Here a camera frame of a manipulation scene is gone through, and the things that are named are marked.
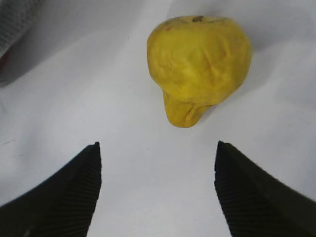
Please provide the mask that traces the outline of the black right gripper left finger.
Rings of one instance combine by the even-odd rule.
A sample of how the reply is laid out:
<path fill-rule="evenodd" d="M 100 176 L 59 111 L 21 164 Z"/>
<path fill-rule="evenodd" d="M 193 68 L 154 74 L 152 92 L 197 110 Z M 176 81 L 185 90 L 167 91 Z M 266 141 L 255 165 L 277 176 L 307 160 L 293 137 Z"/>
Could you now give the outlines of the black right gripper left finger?
<path fill-rule="evenodd" d="M 52 176 L 0 207 L 2 237 L 85 237 L 99 198 L 100 144 L 85 147 Z"/>

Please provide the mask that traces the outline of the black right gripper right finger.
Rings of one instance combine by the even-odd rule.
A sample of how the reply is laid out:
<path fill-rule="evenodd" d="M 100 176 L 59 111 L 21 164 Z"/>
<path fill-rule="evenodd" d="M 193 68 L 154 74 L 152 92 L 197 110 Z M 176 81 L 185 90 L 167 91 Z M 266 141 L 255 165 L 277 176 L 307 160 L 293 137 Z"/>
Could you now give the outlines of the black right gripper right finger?
<path fill-rule="evenodd" d="M 271 176 L 232 144 L 218 142 L 214 171 L 231 236 L 316 235 L 316 202 Z"/>

